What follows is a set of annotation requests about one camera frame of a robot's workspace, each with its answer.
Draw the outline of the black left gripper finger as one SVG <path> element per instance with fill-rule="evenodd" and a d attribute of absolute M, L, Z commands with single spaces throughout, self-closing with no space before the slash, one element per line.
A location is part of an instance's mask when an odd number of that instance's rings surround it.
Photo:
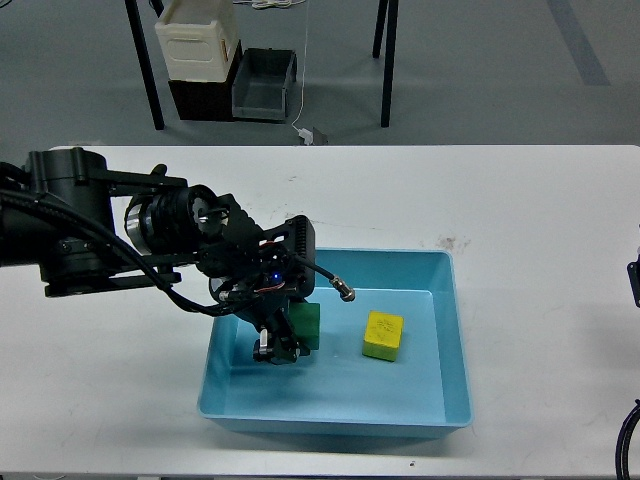
<path fill-rule="evenodd" d="M 257 328 L 252 358 L 270 364 L 294 364 L 300 357 L 310 355 L 310 348 L 295 333 L 289 317 L 274 315 L 271 322 Z"/>

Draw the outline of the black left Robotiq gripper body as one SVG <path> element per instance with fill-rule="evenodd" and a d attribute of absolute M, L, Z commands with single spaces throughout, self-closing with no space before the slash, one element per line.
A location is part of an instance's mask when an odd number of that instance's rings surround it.
<path fill-rule="evenodd" d="M 210 312 L 234 314 L 258 330 L 288 330 L 294 255 L 274 240 L 288 233 L 264 231 L 231 194 L 208 199 L 197 219 L 203 231 L 197 268 L 210 279 Z"/>

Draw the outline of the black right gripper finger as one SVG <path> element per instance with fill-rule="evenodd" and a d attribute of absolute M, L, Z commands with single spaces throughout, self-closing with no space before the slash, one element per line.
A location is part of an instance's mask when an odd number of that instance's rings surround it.
<path fill-rule="evenodd" d="M 640 276 L 639 276 L 639 261 L 630 262 L 627 265 L 627 274 L 633 294 L 635 306 L 640 307 Z"/>

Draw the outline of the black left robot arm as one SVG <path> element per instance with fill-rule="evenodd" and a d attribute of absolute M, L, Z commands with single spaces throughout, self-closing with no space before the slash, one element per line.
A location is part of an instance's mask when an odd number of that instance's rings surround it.
<path fill-rule="evenodd" d="M 258 362 L 318 346 L 291 307 L 315 286 L 308 219 L 261 228 L 232 195 L 171 177 L 114 171 L 74 147 L 1 166 L 1 262 L 35 265 L 49 297 L 156 287 L 177 307 L 236 315 L 258 332 Z"/>

